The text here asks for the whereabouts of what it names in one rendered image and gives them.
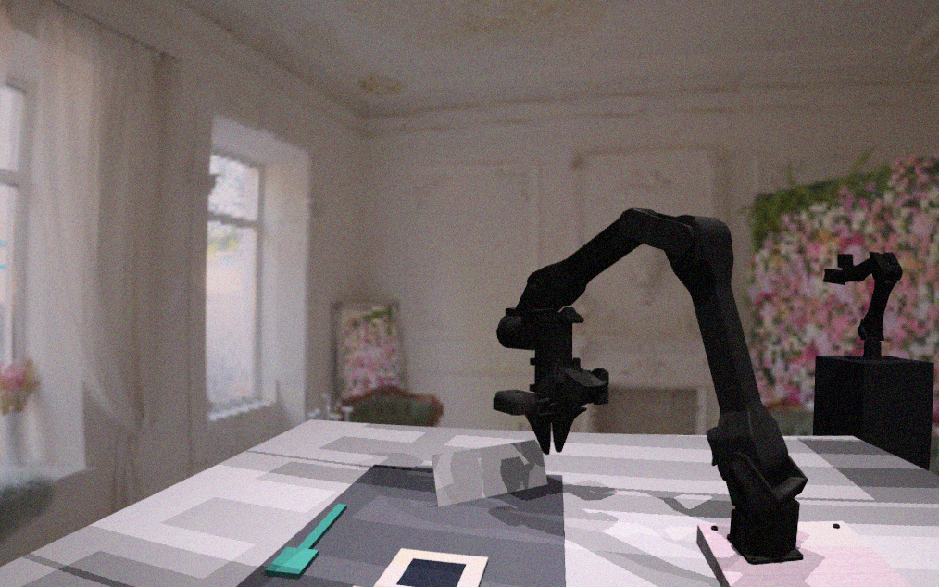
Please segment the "teal small trowel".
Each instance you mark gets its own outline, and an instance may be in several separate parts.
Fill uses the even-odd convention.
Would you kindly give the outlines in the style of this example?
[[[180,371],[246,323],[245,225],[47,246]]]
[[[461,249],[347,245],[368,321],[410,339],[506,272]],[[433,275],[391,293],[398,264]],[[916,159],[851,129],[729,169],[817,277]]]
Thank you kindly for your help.
[[[281,554],[269,564],[268,568],[265,568],[265,574],[270,574],[272,577],[301,578],[302,574],[307,571],[307,566],[310,566],[315,557],[319,556],[319,549],[313,549],[316,543],[320,541],[324,536],[324,532],[332,527],[332,524],[342,516],[346,509],[347,505],[337,504],[297,548],[286,547],[286,549],[282,549]]]

